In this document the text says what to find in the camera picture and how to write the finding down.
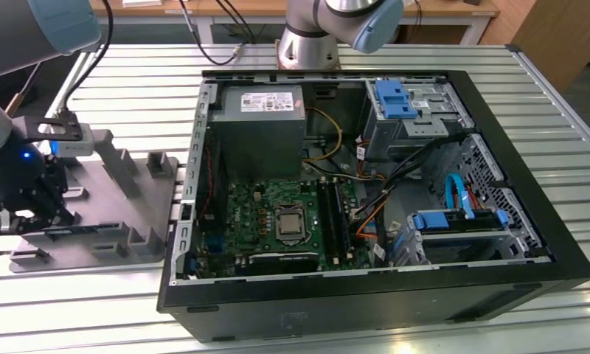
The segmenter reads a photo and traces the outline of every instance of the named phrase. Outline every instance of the floor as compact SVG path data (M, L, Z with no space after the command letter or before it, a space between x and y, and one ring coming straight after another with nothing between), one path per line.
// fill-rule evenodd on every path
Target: floor
M258 43L273 43L280 37L281 25L254 25L253 33L257 35ZM217 43L240 43L240 32L233 26L217 25L213 27ZM114 32L114 43L118 44L178 44L193 43L184 25L152 25L148 30L140 25L121 25ZM44 115L61 87L65 76L76 60L76 56L61 57L50 60L42 68L36 84L36 97L33 102L21 107L17 114ZM2 95L1 102L8 104L10 94ZM590 126L590 66L585 68L576 83L562 95Z

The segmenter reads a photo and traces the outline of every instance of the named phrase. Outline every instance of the motherboard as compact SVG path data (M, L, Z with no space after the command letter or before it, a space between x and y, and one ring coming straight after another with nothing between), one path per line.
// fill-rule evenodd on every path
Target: motherboard
M210 271L244 275L270 274L272 268L281 273L290 266L288 272L369 268L368 246L356 244L349 232L356 207L349 180L230 184L224 235L205 236Z

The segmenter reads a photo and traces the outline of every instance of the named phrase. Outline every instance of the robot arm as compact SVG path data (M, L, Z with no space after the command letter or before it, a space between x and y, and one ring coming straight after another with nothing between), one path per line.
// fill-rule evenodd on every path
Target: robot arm
M289 0L280 64L285 69L334 69L337 39L360 52L376 52L402 13L401 0Z
M70 55L100 39L88 0L0 0L0 75L60 55ZM44 133L41 124L60 128ZM9 231L24 234L50 225L72 224L64 207L65 169L56 156L45 156L33 142L78 141L81 127L72 112L56 119L10 119L0 108L0 210L12 212ZM32 217L16 216L29 210Z

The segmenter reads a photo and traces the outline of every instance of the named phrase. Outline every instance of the power supply label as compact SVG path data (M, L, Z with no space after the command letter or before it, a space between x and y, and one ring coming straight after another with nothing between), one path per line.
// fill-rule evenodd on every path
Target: power supply label
M284 112L294 110L293 93L290 92L258 92L241 96L241 112Z

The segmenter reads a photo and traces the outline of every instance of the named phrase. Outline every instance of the wooden cabinet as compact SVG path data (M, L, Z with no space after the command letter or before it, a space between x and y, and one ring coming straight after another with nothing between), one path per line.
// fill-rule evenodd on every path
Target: wooden cabinet
M501 10L480 44L516 44L565 91L590 61L590 0L492 0Z

